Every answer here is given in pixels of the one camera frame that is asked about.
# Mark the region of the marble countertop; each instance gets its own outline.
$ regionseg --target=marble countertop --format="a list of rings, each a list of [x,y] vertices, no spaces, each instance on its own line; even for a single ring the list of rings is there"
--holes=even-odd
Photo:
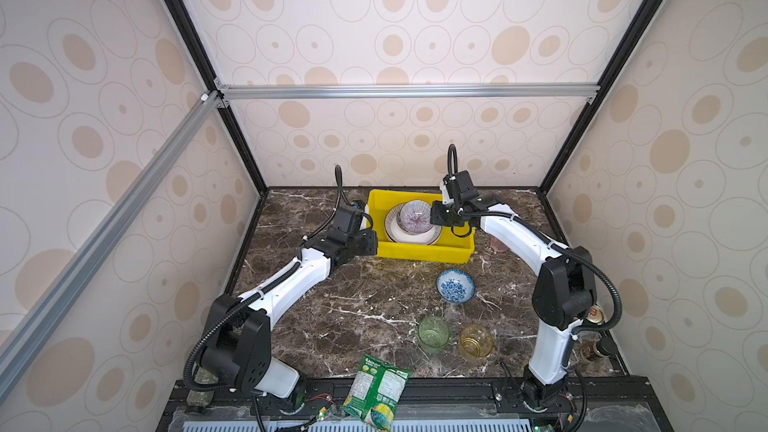
[[[346,188],[350,200],[367,198],[369,191]],[[552,233],[533,192],[486,192],[503,198],[544,233]],[[335,198],[332,188],[270,190],[235,293],[257,286],[287,264],[301,237],[326,220]],[[475,297],[464,305],[447,303],[437,292],[438,274],[453,267],[475,280]],[[503,376],[498,366],[503,358],[519,377],[533,353],[538,328],[531,306],[535,279],[520,257],[494,250],[491,237],[482,231],[475,234],[475,253],[466,264],[357,257],[283,315],[272,333],[272,354],[314,378],[352,376],[363,354],[424,378]],[[443,317],[451,329],[446,349],[436,356],[420,349],[416,334],[418,322],[430,314]],[[470,323],[491,329],[495,340],[491,357],[476,363],[462,359],[456,349],[456,337]],[[582,371],[590,376],[620,374],[607,359]]]

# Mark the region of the glass cup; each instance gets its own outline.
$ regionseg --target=glass cup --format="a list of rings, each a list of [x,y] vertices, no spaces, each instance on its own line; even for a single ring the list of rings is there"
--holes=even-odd
[[[464,327],[458,339],[458,354],[467,362],[483,360],[493,352],[493,334],[480,324]]]
[[[448,324],[440,317],[428,315],[418,322],[418,346],[428,354],[437,354],[450,338]]]

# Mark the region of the bottle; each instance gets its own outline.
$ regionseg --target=bottle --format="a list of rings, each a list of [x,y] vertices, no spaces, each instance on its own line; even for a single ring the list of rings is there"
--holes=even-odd
[[[619,353],[616,342],[611,336],[606,335],[599,341],[593,342],[589,346],[581,349],[581,358],[587,362],[594,362],[603,357],[610,357]]]
[[[605,322],[605,312],[603,312],[599,305],[595,304],[590,307],[587,320],[593,324],[600,325]]]

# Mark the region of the blue and white bowl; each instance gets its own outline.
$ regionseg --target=blue and white bowl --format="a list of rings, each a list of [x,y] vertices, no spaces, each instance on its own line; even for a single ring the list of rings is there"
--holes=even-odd
[[[438,275],[437,292],[452,304],[464,304],[475,297],[475,281],[463,270],[449,268]]]

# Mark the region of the green glass cup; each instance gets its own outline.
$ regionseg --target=green glass cup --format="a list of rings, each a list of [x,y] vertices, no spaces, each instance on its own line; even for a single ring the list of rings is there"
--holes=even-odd
[[[428,315],[418,322],[418,346],[428,354],[439,354],[450,336],[448,324],[440,317]]]

